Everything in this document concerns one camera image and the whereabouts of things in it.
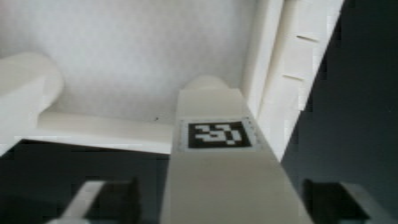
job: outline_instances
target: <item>white panel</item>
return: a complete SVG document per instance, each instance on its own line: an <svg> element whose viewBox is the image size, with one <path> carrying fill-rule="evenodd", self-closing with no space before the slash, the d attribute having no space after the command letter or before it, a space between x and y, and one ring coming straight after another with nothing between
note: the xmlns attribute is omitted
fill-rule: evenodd
<svg viewBox="0 0 398 224"><path fill-rule="evenodd" d="M46 111L27 139L169 154L172 126Z"/></svg>
<svg viewBox="0 0 398 224"><path fill-rule="evenodd" d="M199 75L240 86L256 0L0 0L0 56L45 53L55 110L172 123Z"/></svg>
<svg viewBox="0 0 398 224"><path fill-rule="evenodd" d="M286 0L258 123L279 160L306 108L343 0Z"/></svg>
<svg viewBox="0 0 398 224"><path fill-rule="evenodd" d="M256 128L240 91L217 91L217 95L222 95L217 99L208 97L206 90L185 90L180 93L160 223L311 224L288 176ZM197 108L197 104L208 108L206 113L190 109ZM222 110L222 106L213 107L215 104L226 105L226 109ZM231 104L242 108L233 112ZM196 147L197 145L190 144L197 142L190 138L196 134L190 125L222 124L228 122L224 118L233 114L235 121L251 122L251 128L245 127L240 133L256 140L249 145L240 145L242 150L226 145L215 149Z"/></svg>

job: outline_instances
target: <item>white wall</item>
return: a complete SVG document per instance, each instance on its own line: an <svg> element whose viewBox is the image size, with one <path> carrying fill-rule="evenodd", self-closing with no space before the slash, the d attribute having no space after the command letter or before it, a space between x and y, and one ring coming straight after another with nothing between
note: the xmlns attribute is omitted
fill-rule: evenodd
<svg viewBox="0 0 398 224"><path fill-rule="evenodd" d="M199 75L240 86L256 0L0 0L0 57L57 61L55 109L172 122Z"/></svg>

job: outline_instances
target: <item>dark background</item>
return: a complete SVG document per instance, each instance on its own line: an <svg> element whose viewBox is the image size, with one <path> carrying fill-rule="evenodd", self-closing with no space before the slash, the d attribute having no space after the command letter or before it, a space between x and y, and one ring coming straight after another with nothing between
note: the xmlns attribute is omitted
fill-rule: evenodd
<svg viewBox="0 0 398 224"><path fill-rule="evenodd" d="M364 186L398 218L398 1L345 3L283 166Z"/></svg>

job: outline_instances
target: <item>white plastic part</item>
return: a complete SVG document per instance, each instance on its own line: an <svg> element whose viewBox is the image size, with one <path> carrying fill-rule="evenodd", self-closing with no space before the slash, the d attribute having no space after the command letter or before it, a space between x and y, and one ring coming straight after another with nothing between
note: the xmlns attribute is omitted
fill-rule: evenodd
<svg viewBox="0 0 398 224"><path fill-rule="evenodd" d="M391 218L391 215L363 186L350 183L341 183L341 185L370 216L370 221L366 224L398 224L398 221Z"/></svg>
<svg viewBox="0 0 398 224"><path fill-rule="evenodd" d="M43 89L43 99L41 99L41 109L43 112L52 106L64 88L64 80L61 71L50 58L37 53L23 53L2 60L7 64L21 67L32 74L45 76L45 89Z"/></svg>
<svg viewBox="0 0 398 224"><path fill-rule="evenodd" d="M284 1L272 58L265 60L258 56L249 63L245 79L258 81L247 82L244 95L279 160L307 103L341 5L343 0Z"/></svg>
<svg viewBox="0 0 398 224"><path fill-rule="evenodd" d="M185 86L185 89L228 89L228 84L215 76L199 76Z"/></svg>
<svg viewBox="0 0 398 224"><path fill-rule="evenodd" d="M160 223L311 224L261 133L252 134L256 150L185 150L187 121L219 123L229 118L247 118L256 126L240 90L181 90Z"/></svg>
<svg viewBox="0 0 398 224"><path fill-rule="evenodd" d="M46 111L27 139L169 154L172 125Z"/></svg>
<svg viewBox="0 0 398 224"><path fill-rule="evenodd" d="M101 192L105 181L87 181L78 190L68 209L62 214L62 219L82 219L91 209L96 196Z"/></svg>
<svg viewBox="0 0 398 224"><path fill-rule="evenodd" d="M284 1L281 0L258 1L251 49L242 81L242 93L247 99L247 106L251 108L254 117L258 117L263 99L272 49L276 44L279 19L283 16L283 4Z"/></svg>
<svg viewBox="0 0 398 224"><path fill-rule="evenodd" d="M0 60L0 155L36 128L45 75Z"/></svg>

